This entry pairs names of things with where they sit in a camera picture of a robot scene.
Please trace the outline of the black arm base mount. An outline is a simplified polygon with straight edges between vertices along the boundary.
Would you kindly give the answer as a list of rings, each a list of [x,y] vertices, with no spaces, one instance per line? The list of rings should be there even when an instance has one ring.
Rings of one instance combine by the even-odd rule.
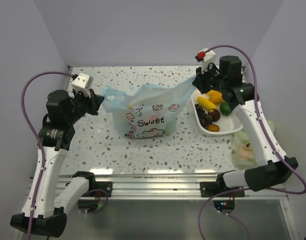
[[[245,197],[245,191],[241,188],[241,191],[238,192],[229,192],[233,190],[238,190],[238,187],[229,188],[226,186],[223,178],[223,173],[217,175],[214,181],[202,181],[199,183],[200,194],[202,198],[210,198],[220,193],[225,193],[221,195],[221,197],[238,197],[243,198]]]

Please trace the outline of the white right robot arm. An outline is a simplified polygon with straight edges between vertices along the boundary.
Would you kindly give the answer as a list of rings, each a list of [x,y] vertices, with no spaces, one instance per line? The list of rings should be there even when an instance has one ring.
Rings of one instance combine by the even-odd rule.
[[[232,113],[239,119],[253,148],[257,166],[246,170],[233,170],[218,175],[216,192],[228,196],[239,187],[254,192],[285,183],[298,167],[295,157],[288,157],[280,147],[268,122],[260,110],[260,98],[255,86],[245,83],[242,61],[234,55],[222,56],[219,66],[214,57],[196,56],[202,66],[196,69],[193,85],[202,94],[218,91],[228,103]]]

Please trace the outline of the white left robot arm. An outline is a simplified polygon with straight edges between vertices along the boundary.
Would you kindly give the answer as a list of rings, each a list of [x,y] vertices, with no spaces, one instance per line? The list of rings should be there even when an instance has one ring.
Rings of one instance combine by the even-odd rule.
[[[86,114],[96,116],[104,97],[91,89],[88,94],[56,90],[47,97],[38,139],[38,159],[28,198],[21,212],[11,217],[10,225],[31,235],[60,237],[68,214],[82,195],[92,196],[97,188],[92,172],[77,171],[68,186],[56,196],[60,170],[75,135],[74,124]]]

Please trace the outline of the light blue plastic bag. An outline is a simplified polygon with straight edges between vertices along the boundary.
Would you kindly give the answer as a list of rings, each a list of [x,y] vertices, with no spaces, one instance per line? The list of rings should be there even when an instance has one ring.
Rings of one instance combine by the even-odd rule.
[[[133,95],[107,86],[102,92],[105,100],[101,106],[112,114],[113,126],[120,136],[167,136],[175,131],[178,115],[196,89],[195,78],[189,77],[174,87],[145,84]]]

